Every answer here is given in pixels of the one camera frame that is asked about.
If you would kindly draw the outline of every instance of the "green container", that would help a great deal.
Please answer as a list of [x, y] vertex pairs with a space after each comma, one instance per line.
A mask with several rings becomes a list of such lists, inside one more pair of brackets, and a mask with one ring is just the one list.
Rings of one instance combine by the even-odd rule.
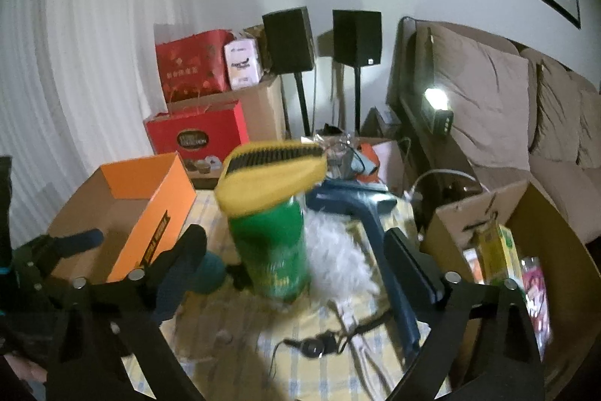
[[294, 301], [308, 279], [301, 206], [294, 199], [230, 218], [230, 233], [257, 294]]

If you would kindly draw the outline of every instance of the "blue tool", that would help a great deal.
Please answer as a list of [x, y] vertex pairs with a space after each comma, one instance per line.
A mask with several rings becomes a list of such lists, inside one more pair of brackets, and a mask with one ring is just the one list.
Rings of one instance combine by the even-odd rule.
[[384, 257], [385, 230], [380, 221], [380, 215], [390, 213], [397, 205], [396, 196], [381, 184], [328, 179], [307, 193], [306, 202], [307, 207], [314, 211], [352, 216], [363, 224], [394, 313], [405, 361], [409, 365], [420, 350], [420, 331], [415, 313]]

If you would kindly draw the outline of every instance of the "yellow brush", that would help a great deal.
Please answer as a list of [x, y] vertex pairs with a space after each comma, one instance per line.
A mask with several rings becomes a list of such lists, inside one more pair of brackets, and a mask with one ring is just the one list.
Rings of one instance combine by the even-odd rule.
[[248, 216], [309, 190], [325, 179], [326, 170], [326, 155], [316, 144], [244, 144], [225, 159], [215, 198], [228, 218]]

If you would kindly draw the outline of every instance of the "red box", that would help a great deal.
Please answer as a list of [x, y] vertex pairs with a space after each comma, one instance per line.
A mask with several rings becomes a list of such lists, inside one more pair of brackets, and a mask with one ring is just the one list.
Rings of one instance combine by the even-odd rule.
[[223, 48], [233, 39], [230, 31], [212, 30], [155, 46], [167, 104], [230, 91]]
[[154, 152], [178, 152], [183, 159], [215, 156], [221, 163], [239, 144], [248, 142], [239, 101], [161, 113], [145, 123]]

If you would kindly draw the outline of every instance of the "portable light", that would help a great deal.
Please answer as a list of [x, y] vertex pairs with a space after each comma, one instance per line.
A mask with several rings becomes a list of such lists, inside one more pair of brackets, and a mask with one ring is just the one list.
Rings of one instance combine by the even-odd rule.
[[453, 110], [445, 91], [430, 87], [424, 91], [421, 114], [432, 135], [446, 136], [453, 125]]

